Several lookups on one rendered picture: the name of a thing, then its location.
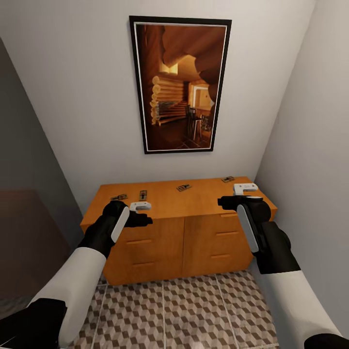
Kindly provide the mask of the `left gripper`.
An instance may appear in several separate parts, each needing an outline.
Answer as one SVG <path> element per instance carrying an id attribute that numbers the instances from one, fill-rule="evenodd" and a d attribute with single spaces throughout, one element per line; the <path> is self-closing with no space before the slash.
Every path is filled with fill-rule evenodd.
<path id="1" fill-rule="evenodd" d="M 146 213 L 135 213 L 133 212 L 134 219 L 133 222 L 129 225 L 125 225 L 124 227 L 138 227 L 138 226 L 147 226 L 147 224 L 153 223 L 151 217 L 147 217 Z"/>

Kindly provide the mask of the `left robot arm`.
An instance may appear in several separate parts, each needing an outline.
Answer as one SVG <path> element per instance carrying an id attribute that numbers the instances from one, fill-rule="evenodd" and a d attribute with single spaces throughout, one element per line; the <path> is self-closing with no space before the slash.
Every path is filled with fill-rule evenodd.
<path id="1" fill-rule="evenodd" d="M 26 309 L 0 320 L 0 349 L 64 349 L 79 334 L 104 265 L 124 227 L 153 223 L 145 201 L 110 201 L 58 273 Z"/>

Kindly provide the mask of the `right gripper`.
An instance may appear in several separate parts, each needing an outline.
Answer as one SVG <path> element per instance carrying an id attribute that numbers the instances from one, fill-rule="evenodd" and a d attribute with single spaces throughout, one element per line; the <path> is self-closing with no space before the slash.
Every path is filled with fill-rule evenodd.
<path id="1" fill-rule="evenodd" d="M 235 196 L 222 196 L 218 199 L 218 205 L 222 206 L 222 209 L 224 210 L 235 210 L 235 203 L 236 201 L 241 198 L 240 195 Z"/>

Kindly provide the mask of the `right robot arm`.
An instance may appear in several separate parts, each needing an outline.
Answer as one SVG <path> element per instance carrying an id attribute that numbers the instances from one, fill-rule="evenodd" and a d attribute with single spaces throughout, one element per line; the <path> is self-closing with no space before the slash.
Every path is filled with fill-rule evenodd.
<path id="1" fill-rule="evenodd" d="M 349 349 L 325 312 L 291 252 L 284 231 L 271 218 L 262 197 L 241 196 L 256 191 L 254 183 L 234 184 L 233 196 L 222 196 L 218 205 L 237 211 L 268 297 L 280 349 Z"/>

